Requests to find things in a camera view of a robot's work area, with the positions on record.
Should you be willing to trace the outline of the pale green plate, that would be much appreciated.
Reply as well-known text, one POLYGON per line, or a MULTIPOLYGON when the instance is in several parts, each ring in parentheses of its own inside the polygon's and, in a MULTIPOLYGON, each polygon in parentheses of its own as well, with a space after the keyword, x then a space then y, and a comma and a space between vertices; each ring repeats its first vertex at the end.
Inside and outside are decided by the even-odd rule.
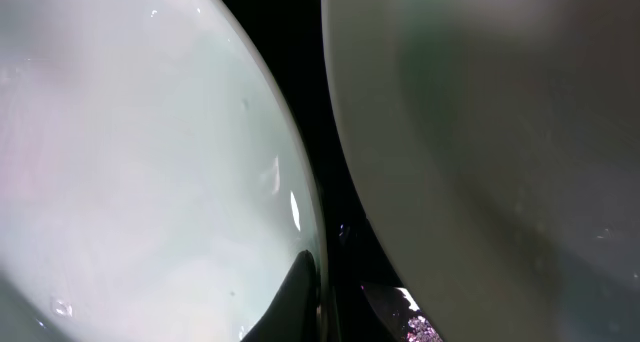
POLYGON ((639 0, 322 0, 332 107, 448 341, 639 337, 639 0))

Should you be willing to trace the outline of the mint green plate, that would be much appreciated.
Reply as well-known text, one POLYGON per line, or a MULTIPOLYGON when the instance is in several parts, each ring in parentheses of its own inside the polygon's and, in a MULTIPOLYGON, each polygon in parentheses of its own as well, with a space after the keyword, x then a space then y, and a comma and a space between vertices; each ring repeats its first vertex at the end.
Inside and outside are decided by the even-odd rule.
POLYGON ((324 222, 222 0, 1 0, 1 337, 242 341, 324 222))

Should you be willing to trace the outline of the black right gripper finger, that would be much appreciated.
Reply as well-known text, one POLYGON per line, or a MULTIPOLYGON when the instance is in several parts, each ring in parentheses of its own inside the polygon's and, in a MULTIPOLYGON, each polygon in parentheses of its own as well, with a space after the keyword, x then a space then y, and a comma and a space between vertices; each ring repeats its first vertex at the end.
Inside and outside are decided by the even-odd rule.
POLYGON ((242 342, 316 342, 319 283, 312 254, 300 252, 264 315, 242 342))

